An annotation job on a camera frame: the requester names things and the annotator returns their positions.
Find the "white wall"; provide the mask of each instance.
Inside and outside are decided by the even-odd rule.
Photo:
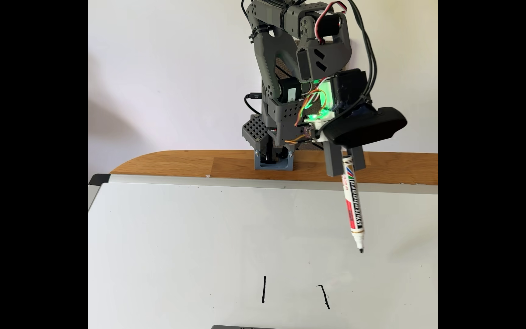
[[[355,3],[378,63],[375,106],[409,122],[365,150],[437,153],[437,0]],[[348,67],[368,70],[351,11],[347,19]],[[150,152],[250,149],[243,97],[261,83],[250,33],[239,0],[88,0],[89,179]]]

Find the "whiteboard marker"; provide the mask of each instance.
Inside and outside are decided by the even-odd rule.
[[[362,240],[365,236],[365,229],[362,226],[361,203],[358,199],[356,189],[356,179],[354,177],[354,162],[352,155],[342,157],[344,174],[342,174],[342,186],[344,188],[344,198],[348,208],[348,220],[350,221],[350,230],[352,237],[356,242],[356,247],[363,252]]]

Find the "wooden shelf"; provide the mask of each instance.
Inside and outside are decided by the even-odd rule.
[[[438,153],[365,152],[360,183],[438,184]],[[295,152],[293,171],[255,170],[252,150],[175,150],[145,154],[112,174],[339,182],[326,175],[322,151]]]

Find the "wire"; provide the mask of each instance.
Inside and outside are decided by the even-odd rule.
[[[328,101],[328,97],[326,96],[326,93],[323,90],[320,90],[320,89],[312,90],[310,92],[310,94],[306,97],[306,99],[303,100],[302,107],[300,108],[299,112],[297,113],[296,123],[293,124],[294,126],[297,127],[297,124],[302,119],[303,109],[307,106],[308,101],[313,97],[313,94],[315,94],[315,93],[324,93],[324,104],[322,104],[322,107],[320,107],[320,110],[322,110],[324,108],[324,106],[326,106],[326,102]]]
[[[277,67],[279,69],[279,71],[282,71],[286,76],[290,77],[290,78],[293,78],[290,74],[288,74],[286,71],[283,71],[282,68],[280,68],[277,64],[275,64],[275,67]]]
[[[314,33],[316,34],[316,39],[318,39],[318,41],[320,42],[320,44],[324,44],[324,39],[320,36],[320,34],[318,33],[318,26],[320,26],[320,20],[322,19],[322,17],[324,17],[327,13],[328,13],[328,10],[330,8],[332,8],[332,6],[334,4],[339,4],[340,7],[344,8],[344,11],[342,13],[346,13],[347,11],[347,8],[346,6],[341,3],[340,1],[332,1],[331,3],[329,3],[327,6],[326,6],[326,9],[324,9],[324,12],[322,12],[322,14],[320,15],[320,17],[318,17],[318,19],[316,20],[316,24],[314,25]]]
[[[284,142],[286,143],[290,143],[290,144],[297,144],[296,140],[302,138],[302,137],[306,137],[305,135],[299,135],[298,137],[294,138],[293,140],[284,140]]]
[[[362,22],[361,13],[358,11],[358,7],[356,7],[356,4],[354,4],[353,0],[348,0],[348,2],[350,3],[350,7],[352,8],[352,12],[354,14],[354,18],[356,19],[356,24],[358,24],[358,27],[360,27],[360,29],[362,31],[362,39],[363,39],[363,41],[365,43],[366,55],[368,56],[368,60],[369,60],[368,81],[367,81],[365,90],[362,92],[361,96],[354,103],[352,103],[349,106],[347,106],[347,108],[342,110],[340,113],[338,113],[336,116],[334,116],[331,120],[329,120],[324,125],[322,125],[322,127],[320,127],[320,129],[318,129],[316,131],[316,134],[315,134],[316,138],[320,137],[320,133],[328,125],[333,123],[336,119],[341,118],[343,115],[346,115],[348,112],[350,112],[351,110],[356,108],[356,106],[359,105],[361,102],[363,102],[363,104],[365,104],[367,107],[369,107],[373,111],[376,111],[376,109],[373,108],[373,106],[370,104],[370,97],[369,97],[369,93],[372,91],[372,88],[374,87],[375,82],[376,82],[377,68],[376,68],[375,53],[372,50],[372,45],[370,44],[369,35],[365,31],[365,26],[364,26],[364,24]]]
[[[247,102],[247,98],[249,98],[249,94],[246,94],[246,95],[245,95],[245,104],[247,105],[247,107],[250,108],[251,111],[255,112],[255,114],[261,115],[261,113],[255,111],[255,109],[252,108],[252,107],[249,105],[249,103]]]
[[[243,7],[243,3],[245,2],[245,0],[241,0],[241,9],[243,10],[243,14],[245,14],[245,18],[247,20],[249,20],[249,17],[247,17],[247,12],[245,11],[245,7]]]
[[[326,81],[326,80],[329,79],[329,78],[330,78],[330,77],[326,77],[326,78],[320,80],[320,83],[318,83],[317,88],[319,88],[320,86],[322,86],[322,83],[324,83],[324,81]],[[314,98],[314,101],[317,101],[319,97],[320,97],[320,94],[316,94],[316,98]]]

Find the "grid-patterned gray part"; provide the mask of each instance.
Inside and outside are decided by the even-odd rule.
[[[243,137],[255,150],[261,150],[261,144],[267,143],[269,138],[262,116],[251,114],[251,119],[243,125]]]
[[[263,137],[267,136],[267,127],[260,115],[257,118],[255,115],[252,115],[251,119],[243,125],[243,129],[253,138],[263,139]]]

